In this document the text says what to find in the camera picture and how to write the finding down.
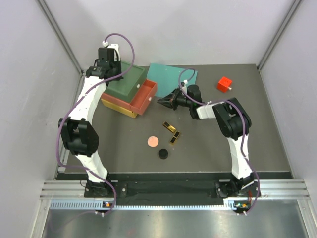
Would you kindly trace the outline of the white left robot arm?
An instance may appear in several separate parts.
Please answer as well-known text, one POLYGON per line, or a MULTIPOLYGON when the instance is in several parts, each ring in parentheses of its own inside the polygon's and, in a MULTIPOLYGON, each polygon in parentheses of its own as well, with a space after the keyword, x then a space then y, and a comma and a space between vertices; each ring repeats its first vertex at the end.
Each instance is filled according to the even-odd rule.
POLYGON ((81 162, 88 174, 85 197, 107 197, 112 192, 112 184, 106 181, 108 171, 97 152, 99 136, 92 120, 98 101, 107 88, 106 80, 111 77, 121 80, 121 72, 119 45, 106 44, 99 48, 98 58, 86 71, 76 107, 66 119, 58 122, 65 149, 81 162))

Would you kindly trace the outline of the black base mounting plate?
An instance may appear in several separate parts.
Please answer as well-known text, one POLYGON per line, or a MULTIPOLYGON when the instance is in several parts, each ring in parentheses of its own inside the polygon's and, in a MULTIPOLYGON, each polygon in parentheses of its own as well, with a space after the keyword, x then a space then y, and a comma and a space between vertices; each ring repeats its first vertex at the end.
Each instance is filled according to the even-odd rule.
POLYGON ((116 181, 108 184, 86 183, 85 197, 110 197, 116 191, 118 199, 162 200, 176 195, 201 195, 210 198, 260 196, 257 183, 239 187, 234 181, 218 180, 140 180, 116 181))

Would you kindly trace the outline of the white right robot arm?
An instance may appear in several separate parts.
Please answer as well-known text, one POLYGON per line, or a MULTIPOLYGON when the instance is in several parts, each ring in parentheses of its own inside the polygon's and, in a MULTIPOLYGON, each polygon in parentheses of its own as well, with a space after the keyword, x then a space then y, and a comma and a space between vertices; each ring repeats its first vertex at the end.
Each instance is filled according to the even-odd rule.
POLYGON ((199 87, 190 85, 174 89, 157 102, 173 110, 180 106, 187 107, 193 119, 215 119, 228 141, 232 161, 232 179, 229 183, 215 183, 217 195, 221 198, 233 194, 243 196, 250 190, 255 180, 259 179, 248 156, 248 136, 252 122, 236 98, 205 103, 199 87))

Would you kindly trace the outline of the red drawer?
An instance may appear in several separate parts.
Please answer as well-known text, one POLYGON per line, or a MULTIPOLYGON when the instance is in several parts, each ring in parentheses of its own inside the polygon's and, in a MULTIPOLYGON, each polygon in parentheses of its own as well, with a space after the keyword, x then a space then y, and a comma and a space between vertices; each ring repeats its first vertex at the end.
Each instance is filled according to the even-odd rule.
POLYGON ((143 115, 155 96, 157 89, 155 82, 146 79, 130 103, 131 111, 143 115))

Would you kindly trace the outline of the gold black lipstick upper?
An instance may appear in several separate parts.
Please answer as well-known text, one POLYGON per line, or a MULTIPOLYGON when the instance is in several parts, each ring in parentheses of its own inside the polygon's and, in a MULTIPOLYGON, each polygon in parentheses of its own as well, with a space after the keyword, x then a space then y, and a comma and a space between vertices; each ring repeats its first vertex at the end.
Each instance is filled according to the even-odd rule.
POLYGON ((175 133, 176 128, 174 126, 172 126, 171 124, 169 124, 168 122, 164 122, 162 124, 166 129, 168 129, 170 132, 175 133))

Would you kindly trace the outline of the yellow bottom drawer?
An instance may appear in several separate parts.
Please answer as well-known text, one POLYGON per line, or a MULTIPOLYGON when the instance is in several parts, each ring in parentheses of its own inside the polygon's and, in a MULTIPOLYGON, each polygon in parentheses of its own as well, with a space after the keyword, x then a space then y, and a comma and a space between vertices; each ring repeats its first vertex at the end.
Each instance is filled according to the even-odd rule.
POLYGON ((130 111, 129 112, 129 116, 131 117, 131 118, 133 118, 133 119, 135 119, 136 117, 137 117, 137 113, 135 113, 135 112, 133 112, 133 111, 130 111))

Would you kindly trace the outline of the pink round compact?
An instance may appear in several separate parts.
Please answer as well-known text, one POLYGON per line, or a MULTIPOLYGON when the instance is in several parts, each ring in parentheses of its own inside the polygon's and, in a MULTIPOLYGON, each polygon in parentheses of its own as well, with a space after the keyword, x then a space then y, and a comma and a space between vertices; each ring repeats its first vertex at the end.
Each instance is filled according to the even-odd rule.
POLYGON ((159 139, 156 136, 150 136, 147 140, 147 144, 152 148, 157 147, 159 144, 159 139))

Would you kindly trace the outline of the aluminium front rail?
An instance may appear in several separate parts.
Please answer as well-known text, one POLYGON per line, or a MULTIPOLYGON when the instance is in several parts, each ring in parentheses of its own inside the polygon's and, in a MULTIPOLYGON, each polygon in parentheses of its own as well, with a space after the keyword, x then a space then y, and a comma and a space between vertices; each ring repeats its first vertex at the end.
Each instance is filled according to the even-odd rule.
POLYGON ((85 181, 46 181, 40 199, 51 209, 80 210, 235 210, 249 208, 254 200, 306 200, 309 193, 298 179, 264 179, 250 192, 220 196, 212 181, 114 182, 117 197, 91 195, 85 181))

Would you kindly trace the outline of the teal mat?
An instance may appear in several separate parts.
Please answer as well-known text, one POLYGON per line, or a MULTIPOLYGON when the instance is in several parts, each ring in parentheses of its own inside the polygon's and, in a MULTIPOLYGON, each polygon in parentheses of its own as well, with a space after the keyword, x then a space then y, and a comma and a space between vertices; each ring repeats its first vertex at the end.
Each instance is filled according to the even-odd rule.
POLYGON ((183 68, 152 63, 149 66, 147 79, 157 84, 156 97, 162 98, 176 89, 178 78, 183 68))

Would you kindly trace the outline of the gold black lipstick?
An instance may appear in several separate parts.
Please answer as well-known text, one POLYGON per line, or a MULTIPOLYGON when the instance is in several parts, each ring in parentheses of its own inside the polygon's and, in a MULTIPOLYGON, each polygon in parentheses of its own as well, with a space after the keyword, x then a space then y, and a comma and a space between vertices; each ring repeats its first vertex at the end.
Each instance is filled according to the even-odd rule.
POLYGON ((179 131, 176 131, 173 135, 173 137, 171 138, 170 140, 170 144, 175 144, 175 142, 177 141, 177 139, 179 138, 180 136, 180 132, 179 131))
POLYGON ((168 122, 164 122, 162 124, 166 129, 168 129, 170 132, 175 133, 176 128, 174 126, 172 126, 171 124, 169 124, 168 122))

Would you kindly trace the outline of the gold black lipstick lower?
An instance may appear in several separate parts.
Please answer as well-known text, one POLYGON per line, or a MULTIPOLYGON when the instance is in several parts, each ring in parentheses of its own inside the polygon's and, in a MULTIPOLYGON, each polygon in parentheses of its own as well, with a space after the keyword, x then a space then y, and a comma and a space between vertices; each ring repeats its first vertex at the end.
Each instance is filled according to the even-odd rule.
POLYGON ((176 131, 173 135, 173 137, 171 138, 170 140, 170 144, 175 144, 175 142, 177 141, 177 139, 179 138, 180 136, 180 132, 179 131, 176 131))

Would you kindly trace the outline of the green top drawer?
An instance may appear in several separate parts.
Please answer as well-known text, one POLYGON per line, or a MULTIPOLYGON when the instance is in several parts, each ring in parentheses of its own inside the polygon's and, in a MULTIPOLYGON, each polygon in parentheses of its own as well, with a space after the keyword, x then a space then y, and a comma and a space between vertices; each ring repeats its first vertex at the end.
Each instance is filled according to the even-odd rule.
POLYGON ((132 67, 129 71, 128 82, 131 84, 129 102, 131 102, 146 79, 146 70, 143 67, 132 67))

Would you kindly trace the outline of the red cube with peg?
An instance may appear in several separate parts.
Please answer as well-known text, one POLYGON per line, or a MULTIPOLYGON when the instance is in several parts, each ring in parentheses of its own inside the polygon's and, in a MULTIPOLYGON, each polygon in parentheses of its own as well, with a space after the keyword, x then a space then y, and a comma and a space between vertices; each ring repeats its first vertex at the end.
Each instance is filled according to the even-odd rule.
POLYGON ((231 91, 231 84, 232 84, 232 80, 226 78, 226 77, 222 77, 219 82, 217 83, 217 90, 222 92, 222 93, 226 93, 227 91, 231 91))

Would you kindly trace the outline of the three-tier drawer organizer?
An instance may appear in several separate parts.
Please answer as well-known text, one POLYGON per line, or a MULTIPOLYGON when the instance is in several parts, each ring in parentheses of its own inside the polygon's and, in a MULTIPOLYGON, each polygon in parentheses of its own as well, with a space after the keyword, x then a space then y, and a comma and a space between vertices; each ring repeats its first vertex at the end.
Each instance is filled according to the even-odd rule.
POLYGON ((122 113, 128 117, 129 112, 131 111, 129 93, 132 84, 128 82, 129 71, 123 76, 123 79, 119 81, 113 80, 109 82, 105 92, 102 94, 101 97, 101 102, 104 106, 113 109, 119 113, 122 113))

